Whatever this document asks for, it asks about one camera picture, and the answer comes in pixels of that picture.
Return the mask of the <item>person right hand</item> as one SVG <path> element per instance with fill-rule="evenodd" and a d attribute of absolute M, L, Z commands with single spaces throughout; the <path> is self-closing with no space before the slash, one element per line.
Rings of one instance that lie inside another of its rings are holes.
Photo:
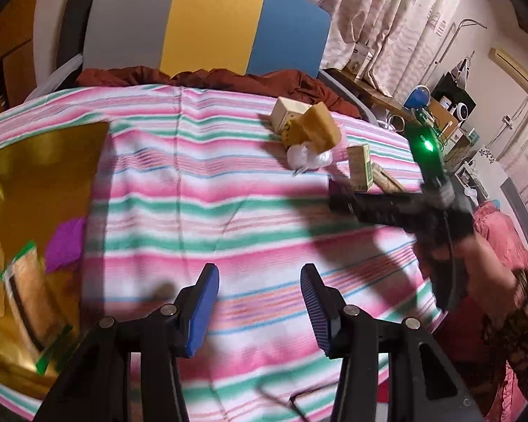
<path fill-rule="evenodd" d="M 465 262 L 467 293 L 477 302 L 492 324 L 500 329 L 515 311 L 518 281 L 504 266 L 480 234 L 472 234 L 453 247 L 453 256 Z"/>

